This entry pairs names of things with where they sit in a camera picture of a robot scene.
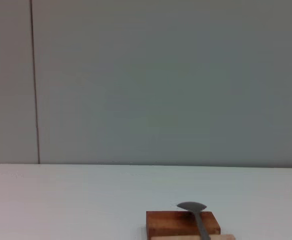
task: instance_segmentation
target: metal spoon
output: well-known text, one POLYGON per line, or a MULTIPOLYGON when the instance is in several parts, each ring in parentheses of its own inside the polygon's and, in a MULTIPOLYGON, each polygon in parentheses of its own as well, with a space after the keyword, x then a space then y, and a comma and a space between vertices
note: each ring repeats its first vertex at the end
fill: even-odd
POLYGON ((211 240, 211 237, 209 236, 208 232, 206 231, 206 228, 203 224, 200 212, 207 208, 204 204, 201 204, 199 202, 194 201, 186 201, 182 202, 177 205, 177 207, 181 209, 185 209, 189 212, 192 212, 195 215, 195 219, 197 222, 197 227, 200 232, 201 240, 211 240))

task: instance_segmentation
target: white table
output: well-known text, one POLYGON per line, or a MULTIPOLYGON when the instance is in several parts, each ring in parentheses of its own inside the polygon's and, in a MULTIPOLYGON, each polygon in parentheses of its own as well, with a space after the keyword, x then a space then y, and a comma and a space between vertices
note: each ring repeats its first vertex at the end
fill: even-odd
POLYGON ((146 211, 183 201, 237 240, 292 239, 292 169, 0 164, 0 240, 146 240, 146 211))

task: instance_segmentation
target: vertical line on wall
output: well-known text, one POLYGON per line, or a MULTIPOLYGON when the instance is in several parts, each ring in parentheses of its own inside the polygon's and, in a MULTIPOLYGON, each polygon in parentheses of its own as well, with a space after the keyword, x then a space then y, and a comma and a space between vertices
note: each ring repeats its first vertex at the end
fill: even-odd
POLYGON ((37 104, 37 88, 36 88, 36 66, 35 66, 35 48, 34 48, 34 23, 33 23, 33 0, 29 0, 30 10, 30 27, 31 27, 31 48, 32 48, 32 74, 34 82, 34 95, 35 95, 35 124, 36 124, 36 141, 37 141, 37 158, 38 164, 41 163, 40 156, 40 135, 38 126, 38 104, 37 104))

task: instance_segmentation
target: gray wall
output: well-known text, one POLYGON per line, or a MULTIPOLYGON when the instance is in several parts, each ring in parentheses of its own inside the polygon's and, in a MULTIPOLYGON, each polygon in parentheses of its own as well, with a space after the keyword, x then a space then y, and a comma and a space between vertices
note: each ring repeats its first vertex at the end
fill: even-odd
POLYGON ((292 0, 34 0, 42 163, 292 167, 292 0))
POLYGON ((37 163, 30 2, 0 0, 0 163, 37 163))

